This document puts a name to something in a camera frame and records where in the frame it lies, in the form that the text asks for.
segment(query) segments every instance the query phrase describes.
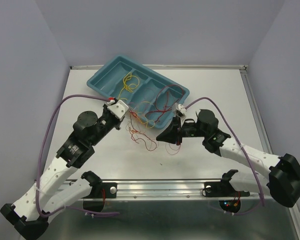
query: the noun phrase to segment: white table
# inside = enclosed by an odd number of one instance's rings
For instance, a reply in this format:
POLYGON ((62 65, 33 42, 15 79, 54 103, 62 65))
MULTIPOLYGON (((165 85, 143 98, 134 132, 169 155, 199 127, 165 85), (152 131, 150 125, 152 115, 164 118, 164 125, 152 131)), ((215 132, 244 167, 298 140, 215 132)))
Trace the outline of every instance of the white table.
MULTIPOLYGON (((185 86, 190 95, 184 105, 200 97, 210 97, 222 110, 239 139, 258 150, 263 150, 256 123, 249 105, 244 83, 239 70, 235 69, 159 69, 156 72, 185 86)), ((86 94, 98 96, 87 87, 87 80, 96 70, 71 70, 64 96, 86 94)), ((103 102, 72 98, 60 109, 48 153, 48 166, 70 133, 72 125, 80 113, 94 111, 102 114, 103 102)), ((196 119, 195 112, 200 109, 212 110, 219 119, 219 128, 229 130, 211 103, 200 101, 188 110, 188 118, 196 119)), ((120 131, 112 130, 95 147, 95 154, 79 169, 71 179, 77 179, 83 172, 93 171, 104 180, 153 180, 153 179, 215 179, 230 169, 250 171, 247 167, 209 153, 200 138, 184 138, 178 154, 167 153, 165 143, 153 152, 143 144, 136 144, 125 130, 127 120, 120 131)), ((148 130, 156 136, 161 131, 148 130)))

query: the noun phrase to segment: white arm segment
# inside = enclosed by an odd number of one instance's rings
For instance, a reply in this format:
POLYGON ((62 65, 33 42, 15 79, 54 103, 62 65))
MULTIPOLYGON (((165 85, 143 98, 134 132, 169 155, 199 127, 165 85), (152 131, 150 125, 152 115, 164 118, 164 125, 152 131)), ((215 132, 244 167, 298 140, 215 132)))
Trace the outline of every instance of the white arm segment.
MULTIPOLYGON (((74 202, 76 202, 79 199, 82 199, 86 196, 88 196, 91 193, 92 186, 90 186, 90 183, 82 178, 79 178, 74 184, 67 187, 65 190, 58 192, 56 195, 54 195, 46 204, 44 207, 44 211, 52 213, 54 210, 57 210, 59 208, 63 208, 65 206, 70 206, 74 202)), ((62 213, 62 211, 59 211, 52 216, 49 217, 48 223, 51 223, 51 221, 59 214, 62 213)))
MULTIPOLYGON (((40 178, 39 203, 41 209, 45 207, 48 200, 55 194, 58 188, 78 169, 66 167, 67 162, 61 157, 52 160, 50 166, 44 171, 40 178)), ((21 218, 26 217, 26 221, 35 221, 39 217, 36 209, 36 183, 17 201, 13 203, 15 213, 21 218)))
MULTIPOLYGON (((277 165, 277 163, 280 161, 279 156, 259 151, 244 144, 242 146, 248 153, 255 171, 269 179, 269 168, 277 165)), ((223 142, 223 146, 219 149, 221 157, 232 159, 240 164, 250 167, 243 151, 233 137, 226 139, 223 142)))
MULTIPOLYGON (((260 181, 263 194, 270 196, 270 190, 267 187, 269 180, 264 176, 257 173, 258 179, 260 181)), ((252 173, 236 172, 229 181, 231 186, 237 192, 245 191, 251 193, 259 193, 259 187, 257 185, 256 179, 252 173)))

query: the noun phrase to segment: robotic arm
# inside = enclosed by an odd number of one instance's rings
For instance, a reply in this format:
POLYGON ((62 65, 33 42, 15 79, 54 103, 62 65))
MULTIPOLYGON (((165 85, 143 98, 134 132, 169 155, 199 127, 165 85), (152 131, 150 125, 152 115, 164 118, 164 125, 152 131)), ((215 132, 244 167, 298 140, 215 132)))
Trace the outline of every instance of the robotic arm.
POLYGON ((40 177, 39 185, 34 183, 21 198, 1 208, 2 215, 25 239, 39 238, 59 210, 88 196, 93 189, 100 191, 102 180, 88 171, 73 185, 55 194, 65 180, 95 153, 93 146, 113 128, 120 129, 128 110, 129 107, 123 101, 113 98, 103 105, 102 116, 99 118, 92 111, 81 113, 73 125, 73 132, 40 177))
MULTIPOLYGON (((257 172, 263 193, 272 196, 285 207, 295 205, 300 197, 300 165, 294 156, 287 153, 277 156, 244 144, 239 145, 229 134, 218 128, 219 121, 210 110, 200 110, 196 121, 185 119, 187 110, 181 104, 176 103, 173 111, 175 117, 157 136, 157 141, 180 145, 183 138, 204 137, 202 145, 210 153, 250 167, 242 151, 244 148, 257 172)), ((223 174, 221 181, 210 182, 204 191, 206 197, 229 197, 241 191, 259 193, 259 186, 252 174, 230 170, 223 174)))

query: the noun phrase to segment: screw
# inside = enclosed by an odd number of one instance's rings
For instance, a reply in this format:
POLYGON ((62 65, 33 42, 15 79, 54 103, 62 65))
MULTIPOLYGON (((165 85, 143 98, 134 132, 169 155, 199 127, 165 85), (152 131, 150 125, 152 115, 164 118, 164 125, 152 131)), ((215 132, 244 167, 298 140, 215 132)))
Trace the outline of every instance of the screw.
POLYGON ((110 193, 115 194, 117 192, 116 187, 112 186, 110 187, 110 193))
POLYGON ((211 192, 212 192, 212 188, 211 188, 210 185, 206 186, 206 187, 204 188, 204 190, 205 190, 207 193, 211 193, 211 192))

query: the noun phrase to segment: gray wall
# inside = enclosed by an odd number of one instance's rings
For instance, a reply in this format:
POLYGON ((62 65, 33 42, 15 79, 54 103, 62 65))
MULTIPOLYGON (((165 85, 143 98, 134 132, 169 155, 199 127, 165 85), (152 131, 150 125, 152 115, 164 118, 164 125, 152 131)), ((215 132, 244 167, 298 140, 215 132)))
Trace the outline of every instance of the gray wall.
POLYGON ((71 66, 247 64, 284 0, 36 0, 71 66))
POLYGON ((286 0, 248 74, 274 153, 300 162, 300 0, 286 0))
MULTIPOLYGON (((33 0, 0 0, 0 208, 34 182, 45 128, 69 73, 33 0)), ((0 214, 0 240, 17 239, 0 214)))

